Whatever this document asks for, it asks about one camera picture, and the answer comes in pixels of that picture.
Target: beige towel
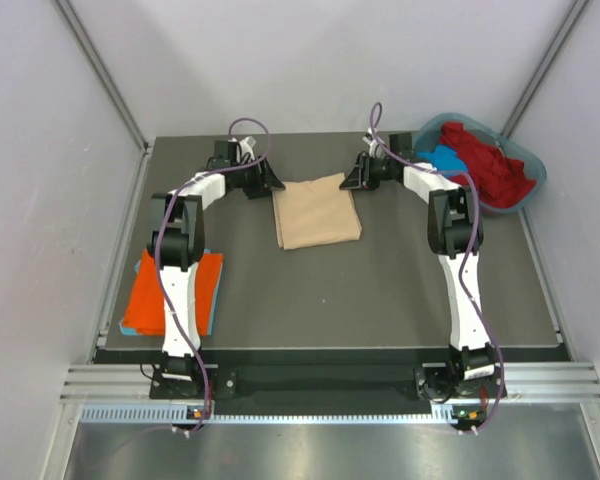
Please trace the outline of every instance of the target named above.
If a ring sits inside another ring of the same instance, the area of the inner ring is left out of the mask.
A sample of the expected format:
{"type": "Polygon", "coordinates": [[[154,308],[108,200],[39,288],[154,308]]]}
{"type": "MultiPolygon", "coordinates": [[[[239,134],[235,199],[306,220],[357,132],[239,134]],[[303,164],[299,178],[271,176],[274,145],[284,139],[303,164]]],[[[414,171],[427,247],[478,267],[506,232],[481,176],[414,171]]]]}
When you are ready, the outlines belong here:
{"type": "Polygon", "coordinates": [[[285,182],[273,192],[278,245],[285,250],[360,239],[353,196],[338,187],[344,173],[310,182],[285,182]]]}

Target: white wall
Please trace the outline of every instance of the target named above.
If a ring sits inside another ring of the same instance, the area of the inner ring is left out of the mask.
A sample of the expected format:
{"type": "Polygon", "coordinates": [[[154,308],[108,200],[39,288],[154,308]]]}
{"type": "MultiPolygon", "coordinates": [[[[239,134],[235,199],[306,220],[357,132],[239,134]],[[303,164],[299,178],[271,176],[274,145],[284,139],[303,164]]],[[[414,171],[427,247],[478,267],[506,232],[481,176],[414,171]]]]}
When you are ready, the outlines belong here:
{"type": "Polygon", "coordinates": [[[73,0],[147,137],[418,129],[458,111],[500,129],[570,0],[73,0]]]}
{"type": "Polygon", "coordinates": [[[52,3],[0,0],[0,479],[41,466],[139,158],[52,3]]]}
{"type": "Polygon", "coordinates": [[[530,207],[579,358],[600,375],[600,0],[591,2],[515,139],[548,181],[530,207]]]}

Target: gray basket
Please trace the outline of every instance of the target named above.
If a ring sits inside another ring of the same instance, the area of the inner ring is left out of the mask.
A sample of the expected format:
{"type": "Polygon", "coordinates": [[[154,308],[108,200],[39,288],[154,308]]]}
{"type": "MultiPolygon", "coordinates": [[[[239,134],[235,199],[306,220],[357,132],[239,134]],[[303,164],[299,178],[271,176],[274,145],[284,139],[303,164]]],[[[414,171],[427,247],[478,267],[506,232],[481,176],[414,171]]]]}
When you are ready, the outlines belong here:
{"type": "Polygon", "coordinates": [[[547,179],[547,170],[542,161],[517,143],[512,142],[499,133],[494,132],[490,128],[485,127],[481,123],[476,122],[465,115],[459,113],[443,113],[428,122],[414,137],[415,151],[433,152],[440,143],[440,129],[447,122],[462,123],[464,129],[475,135],[481,142],[494,147],[499,147],[500,150],[502,150],[502,153],[507,157],[521,160],[524,163],[524,174],[527,178],[536,181],[535,187],[533,187],[517,205],[514,205],[511,208],[495,208],[480,202],[480,206],[484,213],[494,215],[514,213],[520,211],[527,203],[529,203],[547,179]]]}

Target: cable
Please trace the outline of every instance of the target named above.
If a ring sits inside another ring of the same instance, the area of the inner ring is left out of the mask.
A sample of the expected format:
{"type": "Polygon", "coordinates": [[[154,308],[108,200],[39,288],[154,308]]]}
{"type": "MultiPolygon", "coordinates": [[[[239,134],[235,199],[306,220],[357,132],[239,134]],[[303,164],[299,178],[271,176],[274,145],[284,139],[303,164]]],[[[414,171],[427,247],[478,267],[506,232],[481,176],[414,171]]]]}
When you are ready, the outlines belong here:
{"type": "Polygon", "coordinates": [[[142,364],[140,364],[140,373],[142,374],[142,376],[144,378],[148,378],[149,380],[153,381],[153,378],[150,377],[149,375],[147,375],[146,373],[144,373],[144,368],[142,367],[142,364]]]}
{"type": "Polygon", "coordinates": [[[406,165],[407,167],[413,167],[416,170],[420,170],[421,172],[433,173],[436,175],[462,175],[467,180],[467,183],[469,184],[469,188],[471,189],[471,193],[473,194],[473,198],[475,199],[475,201],[473,202],[474,222],[473,222],[473,227],[471,228],[471,237],[469,238],[469,244],[467,245],[467,250],[465,252],[464,259],[462,260],[462,263],[460,264],[460,273],[458,275],[458,280],[460,281],[460,286],[462,287],[462,290],[464,291],[465,295],[467,295],[467,298],[471,302],[473,309],[475,310],[476,314],[478,315],[478,318],[480,319],[480,322],[482,323],[482,326],[484,327],[485,332],[487,332],[487,336],[489,337],[489,340],[491,341],[491,345],[493,345],[493,348],[496,351],[496,355],[498,356],[498,362],[500,362],[500,385],[498,387],[498,393],[496,394],[496,398],[494,400],[491,411],[487,414],[487,418],[476,429],[476,433],[477,433],[477,432],[482,431],[491,422],[493,415],[495,414],[496,410],[498,409],[498,405],[500,404],[502,395],[504,394],[504,359],[502,357],[502,349],[500,348],[500,344],[498,343],[496,336],[495,336],[493,330],[491,329],[491,326],[485,320],[484,315],[482,315],[482,310],[480,309],[480,306],[476,302],[475,298],[473,298],[473,295],[471,294],[471,292],[469,291],[469,288],[467,288],[467,285],[464,282],[464,267],[467,263],[467,260],[469,260],[469,254],[473,251],[473,246],[475,245],[475,242],[478,238],[478,225],[479,225],[479,220],[480,220],[480,199],[478,197],[478,190],[476,189],[476,184],[474,183],[473,179],[467,172],[456,171],[456,170],[443,170],[443,171],[432,170],[432,171],[430,171],[426,168],[418,166],[418,164],[416,164],[416,163],[411,163],[410,161],[405,160],[404,158],[400,157],[399,155],[396,155],[395,153],[393,153],[391,150],[389,150],[387,148],[387,146],[384,143],[382,143],[380,141],[380,137],[378,136],[377,128],[378,128],[378,124],[380,123],[380,118],[382,118],[382,103],[376,102],[373,105],[373,107],[371,108],[371,113],[369,114],[369,126],[371,127],[371,135],[373,136],[373,139],[376,142],[378,142],[378,145],[380,146],[380,148],[382,148],[382,150],[384,151],[384,153],[387,156],[393,158],[394,160],[400,162],[403,165],[406,165]]]}
{"type": "Polygon", "coordinates": [[[487,407],[489,406],[489,394],[487,393],[487,387],[484,385],[480,387],[480,405],[482,409],[486,412],[487,407]]]}
{"type": "Polygon", "coordinates": [[[204,362],[202,361],[202,357],[200,357],[200,353],[198,353],[198,350],[196,349],[195,345],[193,345],[193,342],[191,341],[189,336],[185,333],[184,328],[182,328],[182,324],[180,323],[180,319],[178,318],[178,315],[175,311],[173,302],[169,298],[169,295],[167,294],[167,291],[164,288],[164,284],[162,283],[162,276],[160,274],[160,269],[162,267],[162,262],[161,262],[161,258],[160,258],[160,249],[162,247],[162,240],[164,238],[164,232],[166,231],[167,225],[169,223],[169,218],[171,217],[171,213],[173,212],[173,208],[176,204],[176,200],[178,199],[178,195],[180,194],[180,192],[182,190],[184,190],[185,188],[188,188],[192,185],[195,185],[200,180],[202,180],[203,178],[206,178],[209,175],[215,175],[215,174],[219,174],[219,173],[230,173],[230,172],[235,172],[238,170],[244,170],[246,168],[253,168],[260,162],[264,161],[267,158],[267,156],[269,155],[269,153],[271,152],[271,134],[269,133],[269,130],[267,129],[267,127],[262,122],[260,122],[259,120],[256,120],[255,118],[241,117],[241,118],[234,120],[231,123],[231,125],[229,125],[229,136],[230,137],[233,134],[233,128],[240,122],[255,123],[260,128],[262,128],[262,130],[264,130],[264,132],[267,136],[267,147],[265,148],[264,153],[262,155],[260,155],[260,157],[258,157],[257,160],[255,160],[254,162],[251,162],[251,163],[235,165],[235,166],[226,167],[226,168],[220,168],[218,170],[213,170],[213,171],[202,172],[200,175],[197,175],[196,177],[192,178],[188,182],[186,182],[183,185],[181,185],[180,187],[178,187],[176,189],[176,191],[173,193],[173,195],[171,196],[171,200],[169,201],[169,205],[167,206],[167,209],[165,211],[164,219],[162,220],[162,224],[160,225],[160,230],[158,231],[158,237],[156,239],[154,262],[155,262],[155,267],[156,267],[156,275],[158,276],[158,284],[160,285],[160,290],[162,291],[164,300],[167,303],[167,306],[169,307],[171,316],[173,317],[173,321],[176,324],[176,328],[178,329],[178,332],[180,332],[180,336],[182,336],[182,338],[184,339],[186,344],[189,346],[189,348],[193,352],[193,355],[196,358],[196,361],[198,362],[198,365],[200,366],[200,371],[202,373],[202,380],[204,383],[203,414],[200,417],[200,421],[197,423],[196,427],[192,430],[191,433],[195,432],[202,426],[203,421],[207,418],[207,416],[209,414],[209,392],[210,392],[209,378],[207,376],[207,371],[205,369],[204,362]]]}

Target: red cloth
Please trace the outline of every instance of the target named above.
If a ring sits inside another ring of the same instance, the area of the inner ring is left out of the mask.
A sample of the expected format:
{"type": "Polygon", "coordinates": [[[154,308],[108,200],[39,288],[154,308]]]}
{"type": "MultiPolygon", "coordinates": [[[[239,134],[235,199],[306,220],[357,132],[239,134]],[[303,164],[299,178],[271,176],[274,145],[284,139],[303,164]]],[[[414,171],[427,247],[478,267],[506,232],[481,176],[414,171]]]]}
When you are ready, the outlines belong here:
{"type": "MultiPolygon", "coordinates": [[[[459,122],[447,122],[442,126],[440,143],[453,148],[469,169],[469,174],[480,192],[480,200],[495,208],[515,206],[535,186],[535,180],[524,175],[524,163],[507,158],[496,148],[482,143],[474,135],[464,131],[459,122]]],[[[467,185],[458,175],[456,183],[467,185]]]]}

